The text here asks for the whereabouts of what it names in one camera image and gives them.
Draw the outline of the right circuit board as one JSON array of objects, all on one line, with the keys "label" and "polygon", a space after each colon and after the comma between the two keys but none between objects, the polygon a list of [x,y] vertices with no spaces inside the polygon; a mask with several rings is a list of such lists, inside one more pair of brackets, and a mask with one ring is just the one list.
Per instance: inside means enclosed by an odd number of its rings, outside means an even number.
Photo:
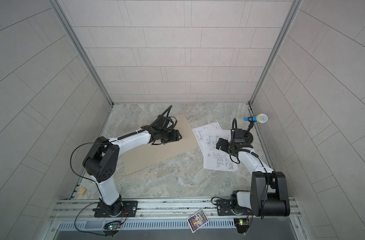
[{"label": "right circuit board", "polygon": [[238,234],[245,234],[248,232],[251,222],[249,219],[234,219],[234,225]]}]

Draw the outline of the left green circuit board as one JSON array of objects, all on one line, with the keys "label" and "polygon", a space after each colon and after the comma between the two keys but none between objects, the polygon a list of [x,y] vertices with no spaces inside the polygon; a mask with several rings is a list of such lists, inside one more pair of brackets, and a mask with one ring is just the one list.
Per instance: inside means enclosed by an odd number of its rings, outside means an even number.
[{"label": "left green circuit board", "polygon": [[106,231],[118,231],[121,226],[121,221],[112,221],[109,223],[106,223],[103,227]]}]

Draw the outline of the beige paper folder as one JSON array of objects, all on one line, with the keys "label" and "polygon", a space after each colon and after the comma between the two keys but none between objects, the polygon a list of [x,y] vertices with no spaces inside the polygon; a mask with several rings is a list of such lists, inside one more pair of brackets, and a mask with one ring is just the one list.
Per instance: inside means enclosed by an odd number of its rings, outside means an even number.
[{"label": "beige paper folder", "polygon": [[127,151],[123,154],[124,172],[126,175],[199,147],[186,116],[179,115],[176,119],[177,125],[175,128],[179,130],[182,139],[165,145],[146,144]]}]

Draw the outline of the blue yellow microphone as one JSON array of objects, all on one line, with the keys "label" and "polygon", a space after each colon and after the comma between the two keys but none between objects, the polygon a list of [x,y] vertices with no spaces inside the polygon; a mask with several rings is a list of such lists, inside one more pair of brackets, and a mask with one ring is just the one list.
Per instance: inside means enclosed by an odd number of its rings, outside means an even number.
[{"label": "blue yellow microphone", "polygon": [[265,114],[259,114],[257,116],[251,116],[244,118],[244,121],[250,122],[250,123],[261,123],[264,124],[268,121],[268,116]]}]

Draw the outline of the drawing paper sheet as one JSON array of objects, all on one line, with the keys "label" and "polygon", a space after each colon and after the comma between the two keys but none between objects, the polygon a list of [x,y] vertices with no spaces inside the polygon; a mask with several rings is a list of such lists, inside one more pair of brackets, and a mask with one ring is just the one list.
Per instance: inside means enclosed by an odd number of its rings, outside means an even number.
[{"label": "drawing paper sheet", "polygon": [[[218,141],[218,138],[230,140],[231,137],[230,130],[223,130],[218,122],[194,128],[192,129],[192,131],[204,156],[207,145],[215,145]],[[214,143],[211,143],[211,141],[209,140],[209,135],[216,135],[217,140],[215,140]]]},{"label": "drawing paper sheet", "polygon": [[[216,135],[209,135],[209,140],[214,143],[217,140]],[[215,145],[207,145],[204,156],[204,169],[214,171],[236,172],[238,171],[238,164],[232,162],[236,160],[235,157],[230,159],[228,153],[216,149]]]}]

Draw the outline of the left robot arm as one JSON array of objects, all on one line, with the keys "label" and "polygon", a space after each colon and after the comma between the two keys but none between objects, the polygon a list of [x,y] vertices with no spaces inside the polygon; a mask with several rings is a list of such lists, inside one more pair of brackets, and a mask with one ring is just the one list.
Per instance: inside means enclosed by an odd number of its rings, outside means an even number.
[{"label": "left robot arm", "polygon": [[160,115],[151,125],[138,131],[118,138],[99,137],[95,140],[82,163],[100,193],[97,207],[93,209],[94,217],[117,217],[124,213],[122,198],[113,180],[118,157],[139,146],[154,145],[156,141],[161,145],[178,142],[182,135],[175,129],[176,123],[172,117]]}]

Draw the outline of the small wooden block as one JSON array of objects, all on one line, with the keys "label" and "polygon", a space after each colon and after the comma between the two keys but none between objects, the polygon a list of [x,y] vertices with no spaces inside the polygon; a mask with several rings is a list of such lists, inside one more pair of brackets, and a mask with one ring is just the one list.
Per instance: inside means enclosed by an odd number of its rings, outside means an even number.
[{"label": "small wooden block", "polygon": [[80,189],[77,191],[77,194],[78,194],[78,195],[80,195],[80,196],[83,196],[85,193],[86,193],[86,188],[80,188]]}]

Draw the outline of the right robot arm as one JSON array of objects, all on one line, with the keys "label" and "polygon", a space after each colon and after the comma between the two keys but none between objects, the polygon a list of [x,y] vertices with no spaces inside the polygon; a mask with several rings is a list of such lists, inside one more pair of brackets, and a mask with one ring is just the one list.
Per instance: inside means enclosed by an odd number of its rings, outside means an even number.
[{"label": "right robot arm", "polygon": [[252,134],[247,130],[232,129],[230,140],[220,138],[216,149],[226,152],[235,164],[243,164],[251,173],[251,187],[233,191],[229,203],[235,215],[256,217],[287,217],[290,201],[286,176],[265,164],[253,149]]}]

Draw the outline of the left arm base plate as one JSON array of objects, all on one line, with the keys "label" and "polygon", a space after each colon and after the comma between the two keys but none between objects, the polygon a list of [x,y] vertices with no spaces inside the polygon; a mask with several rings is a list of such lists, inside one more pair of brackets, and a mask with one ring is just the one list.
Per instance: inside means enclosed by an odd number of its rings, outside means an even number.
[{"label": "left arm base plate", "polygon": [[92,209],[95,218],[118,218],[135,217],[138,208],[138,201],[118,201],[108,206],[99,201],[97,207]]}]

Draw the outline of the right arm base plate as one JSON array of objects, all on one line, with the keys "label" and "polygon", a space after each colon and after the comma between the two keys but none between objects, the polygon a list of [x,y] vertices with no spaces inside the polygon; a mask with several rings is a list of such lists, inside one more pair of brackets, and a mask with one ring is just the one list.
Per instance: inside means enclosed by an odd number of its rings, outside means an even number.
[{"label": "right arm base plate", "polygon": [[216,206],[218,216],[254,216],[250,208],[240,207],[229,199],[215,198],[212,203]]}]

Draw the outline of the colourful card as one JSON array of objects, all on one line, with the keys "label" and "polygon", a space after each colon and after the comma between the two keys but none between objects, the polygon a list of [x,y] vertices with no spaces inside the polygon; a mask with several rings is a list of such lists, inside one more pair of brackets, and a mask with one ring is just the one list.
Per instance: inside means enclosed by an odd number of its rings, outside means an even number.
[{"label": "colourful card", "polygon": [[188,219],[188,225],[192,231],[192,233],[195,233],[198,229],[201,227],[207,225],[209,223],[209,220],[204,213],[204,210],[201,209],[197,211],[195,214],[191,215]]}]

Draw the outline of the aluminium rail frame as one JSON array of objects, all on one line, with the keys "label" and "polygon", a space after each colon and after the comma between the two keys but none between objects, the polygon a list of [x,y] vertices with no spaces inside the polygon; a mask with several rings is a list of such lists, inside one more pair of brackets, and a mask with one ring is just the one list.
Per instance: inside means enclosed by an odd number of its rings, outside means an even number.
[{"label": "aluminium rail frame", "polygon": [[95,218],[92,209],[97,207],[98,200],[60,200],[49,214],[50,221],[74,220],[152,220],[152,219],[187,219],[203,209],[209,219],[239,218],[240,216],[218,216],[216,206],[212,203],[216,197],[197,198],[152,198],[124,199],[122,201],[138,201],[135,217]]}]

